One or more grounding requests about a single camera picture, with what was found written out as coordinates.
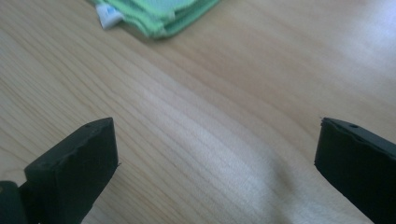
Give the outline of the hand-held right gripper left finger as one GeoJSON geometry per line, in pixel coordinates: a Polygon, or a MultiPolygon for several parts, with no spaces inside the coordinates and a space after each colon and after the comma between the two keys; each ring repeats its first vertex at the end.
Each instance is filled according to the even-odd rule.
{"type": "Polygon", "coordinates": [[[24,169],[29,224],[80,224],[119,164],[112,118],[87,123],[24,169]]]}

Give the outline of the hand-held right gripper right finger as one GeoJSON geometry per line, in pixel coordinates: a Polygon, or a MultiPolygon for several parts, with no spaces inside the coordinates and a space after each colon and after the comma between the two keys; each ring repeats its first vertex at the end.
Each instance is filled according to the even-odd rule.
{"type": "Polygon", "coordinates": [[[314,164],[374,224],[396,224],[396,144],[356,124],[325,118],[314,164]]]}

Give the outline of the green microfibre cloth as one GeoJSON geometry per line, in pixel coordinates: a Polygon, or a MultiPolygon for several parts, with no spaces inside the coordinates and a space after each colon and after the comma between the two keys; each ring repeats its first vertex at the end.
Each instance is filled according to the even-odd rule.
{"type": "Polygon", "coordinates": [[[177,35],[219,0],[89,0],[103,29],[125,22],[152,39],[177,35]]]}

